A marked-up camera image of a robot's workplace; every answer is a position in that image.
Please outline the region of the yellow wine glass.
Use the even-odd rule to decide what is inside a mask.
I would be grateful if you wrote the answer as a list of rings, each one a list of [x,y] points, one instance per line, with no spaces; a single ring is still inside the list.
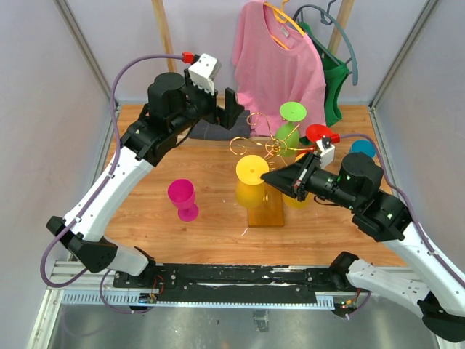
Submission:
[[[261,176],[269,170],[268,163],[258,155],[244,156],[238,161],[235,168],[238,178],[235,195],[242,207],[253,209],[262,204],[265,186]]]
[[[297,162],[300,158],[302,158],[304,155],[306,155],[306,153],[304,152],[300,152],[296,155],[296,158],[294,159],[295,162]],[[285,194],[282,195],[282,199],[284,201],[284,203],[291,207],[291,208],[294,208],[294,209],[303,209],[305,207],[308,206],[309,204],[309,200],[308,200],[308,197],[303,200],[303,201],[298,201],[296,198],[291,198]]]

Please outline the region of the yellow wine glass front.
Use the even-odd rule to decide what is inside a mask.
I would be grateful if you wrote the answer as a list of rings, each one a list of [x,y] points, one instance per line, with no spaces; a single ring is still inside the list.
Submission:
[[[258,155],[244,156],[238,161],[235,168],[238,178],[235,195],[242,207],[253,209],[262,204],[265,186],[261,176],[269,170],[268,163]]]

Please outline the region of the blue wine glass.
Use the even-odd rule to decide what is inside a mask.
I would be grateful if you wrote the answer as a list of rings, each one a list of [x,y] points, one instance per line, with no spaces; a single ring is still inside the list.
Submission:
[[[364,153],[373,158],[376,155],[376,149],[368,140],[356,140],[351,144],[349,153]]]

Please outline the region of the magenta wine glass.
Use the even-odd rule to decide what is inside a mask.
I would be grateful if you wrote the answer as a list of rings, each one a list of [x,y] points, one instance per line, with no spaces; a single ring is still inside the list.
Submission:
[[[178,179],[167,190],[169,200],[177,208],[178,217],[183,222],[192,222],[199,214],[195,203],[194,185],[187,179]]]

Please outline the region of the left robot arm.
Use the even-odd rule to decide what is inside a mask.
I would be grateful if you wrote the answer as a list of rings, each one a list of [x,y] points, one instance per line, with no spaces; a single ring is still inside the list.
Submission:
[[[89,192],[66,216],[53,216],[46,224],[89,272],[127,273],[142,288],[155,281],[150,256],[106,238],[108,223],[135,185],[179,145],[181,133],[201,120],[231,129],[244,111],[231,88],[225,90],[225,105],[218,106],[217,93],[202,89],[189,69],[183,74],[158,75],[147,96],[139,118],[124,132],[108,167]]]

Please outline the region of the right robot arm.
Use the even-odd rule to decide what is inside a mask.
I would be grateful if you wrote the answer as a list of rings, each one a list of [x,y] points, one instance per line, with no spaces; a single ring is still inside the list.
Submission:
[[[364,153],[346,155],[338,174],[321,169],[319,160],[308,153],[261,178],[288,197],[302,200],[313,194],[349,209],[359,230],[395,252],[420,279],[394,276],[342,252],[331,264],[331,286],[379,294],[419,316],[438,337],[464,341],[464,275],[418,232],[407,205],[380,189],[382,168]]]

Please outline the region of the green wine glass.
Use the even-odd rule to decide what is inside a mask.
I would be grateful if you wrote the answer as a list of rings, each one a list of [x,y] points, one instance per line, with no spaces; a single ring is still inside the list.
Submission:
[[[275,133],[275,139],[280,147],[280,156],[292,156],[299,145],[299,125],[307,116],[306,108],[298,102],[286,102],[280,106],[280,115],[285,121]]]

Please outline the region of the red wine glass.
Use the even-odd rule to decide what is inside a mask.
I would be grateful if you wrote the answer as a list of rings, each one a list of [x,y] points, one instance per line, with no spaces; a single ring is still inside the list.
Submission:
[[[304,136],[299,138],[299,143],[305,147],[316,147],[316,142],[324,137],[331,137],[333,132],[322,124],[312,124],[306,128]]]

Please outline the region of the wooden rack base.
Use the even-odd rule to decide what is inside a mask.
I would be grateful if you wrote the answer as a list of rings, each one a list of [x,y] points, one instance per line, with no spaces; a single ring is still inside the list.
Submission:
[[[282,193],[265,184],[262,203],[248,210],[248,226],[250,228],[280,228],[284,225]]]

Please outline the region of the folded dark grey cloth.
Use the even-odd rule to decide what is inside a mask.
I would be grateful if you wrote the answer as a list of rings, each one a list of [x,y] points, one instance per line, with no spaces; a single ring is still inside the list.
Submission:
[[[251,126],[247,122],[250,111],[245,110],[239,115],[234,127],[225,129],[220,125],[210,124],[201,120],[196,124],[190,133],[190,138],[197,140],[231,140],[235,137],[249,138],[251,135]]]

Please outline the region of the pink t-shirt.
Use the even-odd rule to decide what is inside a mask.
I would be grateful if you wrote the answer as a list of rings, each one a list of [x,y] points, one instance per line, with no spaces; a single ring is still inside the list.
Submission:
[[[291,89],[297,85],[296,47],[304,37],[293,28],[282,28],[275,22],[273,10],[263,3],[250,1],[240,11],[232,64],[235,67],[239,103],[251,113],[265,114],[270,121],[271,132],[274,133],[285,122],[279,112],[280,106],[289,101],[301,103],[292,96]],[[267,30],[289,50],[279,47],[267,35]],[[325,122],[325,119],[311,120],[308,126]],[[304,135],[308,126],[304,125],[303,120],[298,128],[299,134]],[[251,134],[268,136],[270,132],[265,121],[260,120],[256,126],[251,127]]]

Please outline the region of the green tank top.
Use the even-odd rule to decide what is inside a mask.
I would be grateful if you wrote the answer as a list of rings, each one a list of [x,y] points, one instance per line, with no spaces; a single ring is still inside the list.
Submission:
[[[339,95],[349,76],[347,64],[323,51],[317,39],[303,38],[296,47],[297,85],[292,96],[309,111],[304,125],[325,119],[327,127],[342,120]]]

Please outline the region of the orange clothes hanger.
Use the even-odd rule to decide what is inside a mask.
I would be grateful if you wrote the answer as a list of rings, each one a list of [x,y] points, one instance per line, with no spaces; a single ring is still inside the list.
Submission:
[[[284,6],[287,1],[282,1],[281,8],[277,8],[275,5],[265,1],[263,3],[264,6],[269,7],[273,10],[275,22],[279,23],[282,28],[288,30],[290,27],[294,27],[296,32],[299,32],[302,37],[306,38],[307,34],[292,20],[285,12]],[[269,30],[267,30],[267,35],[282,49],[288,51],[289,48],[277,37],[275,37]]]

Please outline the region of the grey clothes hanger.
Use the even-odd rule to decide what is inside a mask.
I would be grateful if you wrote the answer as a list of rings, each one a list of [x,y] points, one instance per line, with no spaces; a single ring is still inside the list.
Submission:
[[[336,1],[329,1],[326,9],[323,9],[322,7],[319,7],[314,4],[304,4],[295,11],[293,19],[298,20],[300,23],[303,23],[304,10],[314,9],[320,13],[320,22],[322,24],[326,26],[333,26],[333,32],[331,34],[329,43],[326,47],[317,40],[317,38],[311,33],[311,31],[305,30],[305,32],[311,38],[312,42],[323,51],[323,54],[326,57],[329,57],[337,66],[341,65],[341,63],[336,58],[336,53],[338,52],[340,43],[342,41],[345,43],[349,52],[349,59],[345,61],[344,64],[352,65],[352,70],[349,72],[349,75],[352,76],[352,85],[357,86],[359,81],[357,58],[352,43],[345,32],[345,28],[349,16],[352,13],[352,8],[355,2],[350,0],[343,0],[340,4],[337,17],[334,17],[330,14],[331,5],[334,3],[336,3]]]

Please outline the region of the aluminium frame rail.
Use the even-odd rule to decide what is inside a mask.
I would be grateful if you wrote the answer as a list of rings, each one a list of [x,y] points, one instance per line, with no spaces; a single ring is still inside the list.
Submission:
[[[87,65],[89,66],[92,75],[96,79],[100,89],[102,90],[103,94],[106,96],[107,100],[110,101],[111,92],[110,92],[110,84],[108,80],[105,78],[105,75],[100,67],[100,64],[97,62],[94,53],[86,40],[83,30],[81,26],[78,24],[76,16],[71,9],[68,1],[66,0],[53,0],[52,1],[56,6],[58,12],[60,13],[65,25],[67,26],[68,30],[70,31],[71,36],[73,37],[75,43],[77,44],[81,54],[83,55]]]

